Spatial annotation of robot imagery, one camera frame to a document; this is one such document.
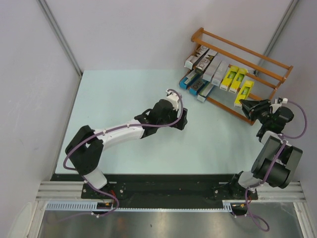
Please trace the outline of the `lilac Protefix toothpaste box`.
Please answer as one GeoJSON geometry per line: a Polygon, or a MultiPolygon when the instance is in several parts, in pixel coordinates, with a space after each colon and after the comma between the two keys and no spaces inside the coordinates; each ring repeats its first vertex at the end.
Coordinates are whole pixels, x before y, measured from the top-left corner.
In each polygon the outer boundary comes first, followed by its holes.
{"type": "Polygon", "coordinates": [[[226,61],[222,60],[221,63],[219,64],[213,78],[212,78],[212,85],[215,86],[220,86],[223,78],[226,75],[227,69],[228,69],[229,63],[227,63],[226,61]]]}

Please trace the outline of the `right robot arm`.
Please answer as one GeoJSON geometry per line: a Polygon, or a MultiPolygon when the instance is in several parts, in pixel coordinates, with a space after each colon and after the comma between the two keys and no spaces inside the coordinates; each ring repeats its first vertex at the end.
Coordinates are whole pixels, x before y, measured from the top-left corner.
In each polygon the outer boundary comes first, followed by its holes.
{"type": "Polygon", "coordinates": [[[291,182],[303,151],[290,144],[290,136],[283,130],[294,118],[294,113],[286,104],[287,98],[270,100],[240,100],[242,111],[251,120],[258,120],[261,127],[256,137],[263,145],[252,168],[240,172],[228,184],[229,195],[234,199],[247,197],[256,188],[268,184],[271,187],[285,188],[291,182]]]}

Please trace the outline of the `blue toothpaste box with barcode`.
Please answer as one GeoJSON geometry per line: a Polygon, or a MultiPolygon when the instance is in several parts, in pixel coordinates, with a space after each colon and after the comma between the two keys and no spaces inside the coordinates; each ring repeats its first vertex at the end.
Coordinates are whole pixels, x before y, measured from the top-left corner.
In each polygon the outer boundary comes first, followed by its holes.
{"type": "Polygon", "coordinates": [[[192,70],[180,80],[179,86],[183,89],[188,89],[200,76],[200,74],[192,70]]]}

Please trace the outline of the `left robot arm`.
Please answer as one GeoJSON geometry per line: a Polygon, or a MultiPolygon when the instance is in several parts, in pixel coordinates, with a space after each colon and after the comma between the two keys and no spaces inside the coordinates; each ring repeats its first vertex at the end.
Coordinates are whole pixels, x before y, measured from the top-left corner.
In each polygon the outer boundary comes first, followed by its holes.
{"type": "Polygon", "coordinates": [[[65,149],[66,160],[70,160],[74,170],[92,186],[93,194],[104,198],[109,194],[109,185],[98,168],[102,152],[123,142],[151,136],[162,127],[183,130],[187,112],[185,107],[176,109],[171,101],[161,99],[127,124],[105,130],[82,126],[65,149]]]}

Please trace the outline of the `lilac text-side toothpaste box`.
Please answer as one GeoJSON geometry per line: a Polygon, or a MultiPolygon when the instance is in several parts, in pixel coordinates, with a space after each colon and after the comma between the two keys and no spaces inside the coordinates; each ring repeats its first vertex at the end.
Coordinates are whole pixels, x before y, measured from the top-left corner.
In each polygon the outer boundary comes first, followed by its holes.
{"type": "Polygon", "coordinates": [[[215,56],[211,63],[209,64],[208,68],[206,69],[205,73],[203,74],[203,80],[211,82],[212,77],[214,76],[217,68],[219,67],[222,58],[220,56],[215,56]]]}

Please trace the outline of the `silver black R&O charcoal box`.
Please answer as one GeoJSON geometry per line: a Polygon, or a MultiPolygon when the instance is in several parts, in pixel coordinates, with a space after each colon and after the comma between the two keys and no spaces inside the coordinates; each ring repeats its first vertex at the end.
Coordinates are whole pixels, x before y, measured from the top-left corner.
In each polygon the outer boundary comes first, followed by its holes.
{"type": "Polygon", "coordinates": [[[197,48],[193,54],[191,54],[184,63],[184,66],[190,70],[193,69],[193,67],[198,63],[199,59],[201,59],[206,52],[209,50],[208,47],[200,45],[199,48],[197,48]]]}

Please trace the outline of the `yellow Curaprox box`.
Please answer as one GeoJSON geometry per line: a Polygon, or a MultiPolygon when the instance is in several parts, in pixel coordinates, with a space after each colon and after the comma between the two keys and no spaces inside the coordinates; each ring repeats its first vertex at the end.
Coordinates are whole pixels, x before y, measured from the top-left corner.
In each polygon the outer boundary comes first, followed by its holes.
{"type": "Polygon", "coordinates": [[[230,85],[232,84],[237,72],[239,70],[239,67],[237,66],[231,66],[229,70],[227,71],[225,77],[223,78],[220,89],[227,91],[230,88],[230,85]]]}
{"type": "Polygon", "coordinates": [[[245,68],[239,68],[239,70],[237,71],[231,85],[229,88],[229,92],[231,93],[237,93],[244,77],[246,76],[246,74],[248,73],[248,70],[245,68]]]}
{"type": "Polygon", "coordinates": [[[242,107],[240,100],[246,100],[248,98],[249,94],[251,93],[253,85],[254,85],[253,81],[246,80],[244,82],[242,88],[239,90],[237,97],[234,101],[235,107],[239,107],[239,108],[242,107]]]}

